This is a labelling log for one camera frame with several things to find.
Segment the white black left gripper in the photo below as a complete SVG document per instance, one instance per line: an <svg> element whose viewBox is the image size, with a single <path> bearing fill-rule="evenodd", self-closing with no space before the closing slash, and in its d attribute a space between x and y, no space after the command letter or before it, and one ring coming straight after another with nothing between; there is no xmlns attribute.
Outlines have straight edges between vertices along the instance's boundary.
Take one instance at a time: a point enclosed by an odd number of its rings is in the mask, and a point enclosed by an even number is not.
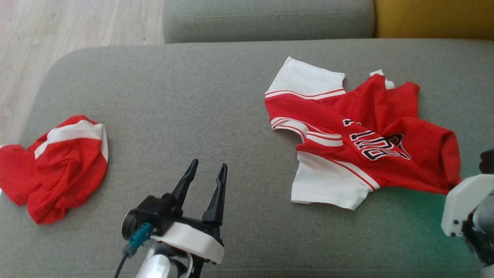
<svg viewBox="0 0 494 278"><path fill-rule="evenodd" d="M152 278L199 278L203 264L220 264L224 243L223 223L228 166L216 178L216 189L201 220L183 217L182 206L199 165L193 159L173 193L159 198L160 228L151 236Z"/></svg>

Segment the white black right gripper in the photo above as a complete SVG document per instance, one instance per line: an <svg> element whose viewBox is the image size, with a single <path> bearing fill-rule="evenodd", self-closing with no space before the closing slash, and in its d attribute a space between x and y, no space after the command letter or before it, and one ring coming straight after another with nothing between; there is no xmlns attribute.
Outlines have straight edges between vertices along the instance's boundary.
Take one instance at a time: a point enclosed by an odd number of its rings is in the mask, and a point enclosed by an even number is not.
<svg viewBox="0 0 494 278"><path fill-rule="evenodd" d="M463 239L487 267L494 252L494 176L466 178L446 196L441 229L449 237Z"/></svg>

